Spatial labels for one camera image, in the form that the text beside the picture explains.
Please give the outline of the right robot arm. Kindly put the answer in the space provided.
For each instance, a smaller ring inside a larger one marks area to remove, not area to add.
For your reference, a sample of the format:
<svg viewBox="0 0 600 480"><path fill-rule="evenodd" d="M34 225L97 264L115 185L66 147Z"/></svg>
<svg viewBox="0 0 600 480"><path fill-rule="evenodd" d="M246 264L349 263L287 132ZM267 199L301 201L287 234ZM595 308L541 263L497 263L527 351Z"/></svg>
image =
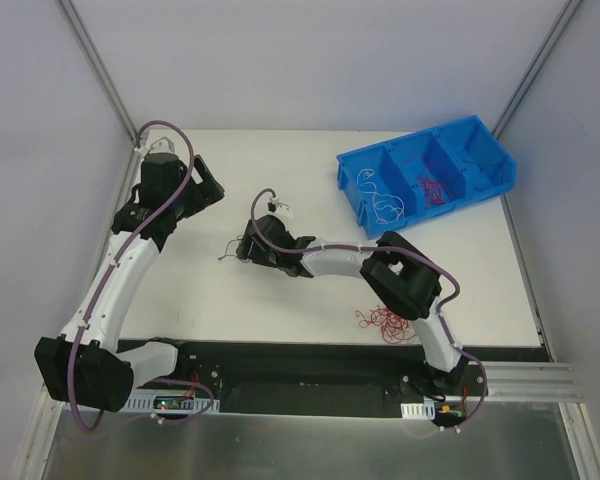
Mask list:
<svg viewBox="0 0 600 480"><path fill-rule="evenodd" d="M294 237L273 215L247 222L237 258L290 277L342 276L365 281L394 315L410 322L425 355L413 385L433 397L453 394L466 381L468 359L441 314L459 296L458 281L394 231L374 245Z"/></svg>

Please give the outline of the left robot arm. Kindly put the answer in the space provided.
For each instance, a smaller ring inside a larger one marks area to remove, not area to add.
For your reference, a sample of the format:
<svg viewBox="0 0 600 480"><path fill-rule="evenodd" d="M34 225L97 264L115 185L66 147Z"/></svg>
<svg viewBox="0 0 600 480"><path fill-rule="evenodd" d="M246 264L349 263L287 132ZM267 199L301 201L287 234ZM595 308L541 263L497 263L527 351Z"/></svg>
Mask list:
<svg viewBox="0 0 600 480"><path fill-rule="evenodd" d="M87 296L55 338L34 350L52 399L119 411L133 389L159 378L168 388L184 387L190 363L163 339L121 352L119 338L132 300L150 266L179 221L224 196L200 155L187 167L174 153L148 154L131 198L115 214L107 253Z"/></svg>

